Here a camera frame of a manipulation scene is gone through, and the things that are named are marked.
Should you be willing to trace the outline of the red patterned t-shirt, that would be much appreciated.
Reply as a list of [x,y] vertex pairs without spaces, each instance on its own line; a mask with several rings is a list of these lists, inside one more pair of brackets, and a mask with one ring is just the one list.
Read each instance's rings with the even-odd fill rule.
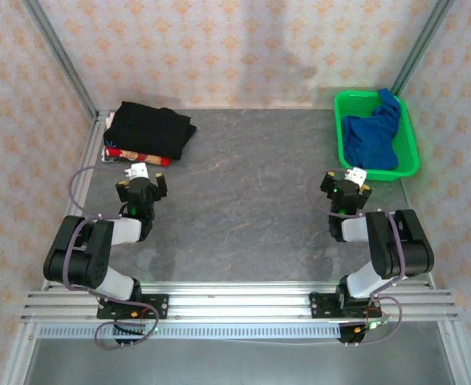
[[104,147],[104,161],[131,161],[154,164],[161,167],[168,167],[171,160],[166,157],[147,155],[139,152],[131,152],[112,147]]

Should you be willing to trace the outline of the blue t-shirt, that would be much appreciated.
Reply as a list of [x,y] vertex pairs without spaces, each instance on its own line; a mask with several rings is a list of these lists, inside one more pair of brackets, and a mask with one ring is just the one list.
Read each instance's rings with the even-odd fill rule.
[[344,157],[352,167],[391,171],[399,165],[392,143],[399,130],[401,108],[387,88],[378,90],[378,96],[381,105],[369,117],[342,118]]

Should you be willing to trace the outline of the black t-shirt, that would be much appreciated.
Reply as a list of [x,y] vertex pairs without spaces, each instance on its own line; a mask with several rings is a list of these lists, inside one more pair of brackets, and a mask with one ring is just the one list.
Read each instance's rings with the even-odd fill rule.
[[108,147],[179,160],[197,127],[191,118],[166,107],[124,101],[104,133]]

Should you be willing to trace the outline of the white folded t-shirt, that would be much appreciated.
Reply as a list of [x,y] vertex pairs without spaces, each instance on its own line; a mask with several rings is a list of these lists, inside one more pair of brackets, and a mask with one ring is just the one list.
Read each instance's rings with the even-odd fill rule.
[[[115,112],[111,111],[111,112],[108,113],[108,115],[105,118],[105,129],[104,129],[104,131],[107,131],[111,127],[112,121],[114,120],[114,117],[115,117]],[[113,160],[110,158],[110,156],[108,154],[107,145],[105,144],[105,142],[104,142],[103,148],[101,150],[101,161],[103,163],[112,163],[113,162]]]

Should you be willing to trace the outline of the green plastic basket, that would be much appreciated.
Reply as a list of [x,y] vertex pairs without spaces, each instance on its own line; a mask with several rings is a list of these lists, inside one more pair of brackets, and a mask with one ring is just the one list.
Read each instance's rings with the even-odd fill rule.
[[[405,102],[395,96],[400,105],[400,119],[398,132],[392,141],[392,146],[398,158],[398,167],[386,171],[379,169],[368,169],[367,178],[377,181],[394,181],[400,178],[414,175],[420,167],[420,157],[417,151],[416,139],[412,129],[411,120]],[[368,118],[372,112],[383,102],[377,91],[346,90],[335,95],[333,110],[335,113],[335,130],[338,145],[339,162],[343,168],[351,168],[345,156],[343,144],[342,121],[346,116],[358,116]]]

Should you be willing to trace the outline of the grey metal panel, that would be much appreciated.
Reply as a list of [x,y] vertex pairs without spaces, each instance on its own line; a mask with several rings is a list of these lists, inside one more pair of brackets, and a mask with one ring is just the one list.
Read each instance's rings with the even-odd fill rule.
[[153,340],[106,352],[87,340],[37,343],[24,385],[455,385],[437,342],[374,346]]

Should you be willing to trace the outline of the aluminium side rail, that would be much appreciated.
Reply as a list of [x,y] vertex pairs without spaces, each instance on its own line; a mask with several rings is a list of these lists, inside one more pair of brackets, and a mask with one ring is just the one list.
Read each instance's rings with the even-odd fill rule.
[[[91,128],[84,142],[83,155],[78,168],[94,165],[98,155],[102,132],[104,130],[103,116],[99,115],[91,122]],[[39,339],[40,322],[24,322],[17,324],[18,329],[10,349],[0,385],[23,385],[26,381],[30,362]]]
[[435,268],[429,280],[435,287],[450,291],[458,311],[454,320],[438,323],[451,374],[456,385],[471,385],[471,338],[465,329],[471,290],[463,286],[471,282],[471,242],[465,240],[471,226],[467,200],[456,182],[435,189],[413,178],[403,179],[401,184],[408,204],[420,215],[435,252]]

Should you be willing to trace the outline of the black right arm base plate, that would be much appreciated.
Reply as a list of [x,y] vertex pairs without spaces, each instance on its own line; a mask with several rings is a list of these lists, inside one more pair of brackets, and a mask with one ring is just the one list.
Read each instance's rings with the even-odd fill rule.
[[367,299],[318,292],[311,292],[308,299],[312,318],[381,318],[383,315],[380,308],[371,308]]

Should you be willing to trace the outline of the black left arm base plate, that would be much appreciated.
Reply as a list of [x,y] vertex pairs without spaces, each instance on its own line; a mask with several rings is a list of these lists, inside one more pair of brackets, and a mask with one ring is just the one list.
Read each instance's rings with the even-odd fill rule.
[[135,305],[100,299],[96,317],[104,320],[141,320],[168,317],[169,296],[167,294],[142,294],[138,299],[130,299]]

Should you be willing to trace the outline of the black electronics bracket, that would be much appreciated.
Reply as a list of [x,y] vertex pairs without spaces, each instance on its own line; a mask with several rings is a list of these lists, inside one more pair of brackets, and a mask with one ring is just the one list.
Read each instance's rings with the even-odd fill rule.
[[145,326],[142,322],[134,323],[115,320],[113,330],[114,340],[120,348],[126,345],[131,346],[146,335]]
[[366,340],[366,335],[376,330],[384,324],[383,321],[371,322],[343,322],[339,324],[338,341],[344,346],[350,345],[357,347],[363,345],[374,345],[380,342],[380,339]]

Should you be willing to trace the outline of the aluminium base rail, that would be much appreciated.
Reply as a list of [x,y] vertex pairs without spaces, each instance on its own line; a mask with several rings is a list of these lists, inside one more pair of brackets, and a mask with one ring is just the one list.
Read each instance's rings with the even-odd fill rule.
[[[332,294],[327,282],[154,282],[145,294],[167,294],[167,322],[277,323],[311,322],[309,295]],[[381,304],[392,319],[405,322],[457,320],[461,308],[450,290],[427,281],[405,281],[385,290]],[[94,322],[97,301],[84,292],[71,292],[60,284],[27,295],[24,322]]]

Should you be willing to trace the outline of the aluminium frame post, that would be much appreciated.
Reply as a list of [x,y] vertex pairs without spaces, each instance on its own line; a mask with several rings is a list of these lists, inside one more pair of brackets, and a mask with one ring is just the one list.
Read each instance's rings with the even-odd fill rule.
[[55,57],[58,65],[63,71],[65,77],[76,93],[82,107],[90,118],[95,119],[98,115],[98,108],[95,106],[87,88],[83,84],[78,71],[75,69],[69,54],[67,53],[61,39],[59,38],[51,20],[48,18],[45,10],[39,0],[21,0],[29,15],[34,20],[43,39]]
[[436,0],[435,6],[392,85],[391,92],[395,96],[399,96],[404,90],[454,2],[455,0]]

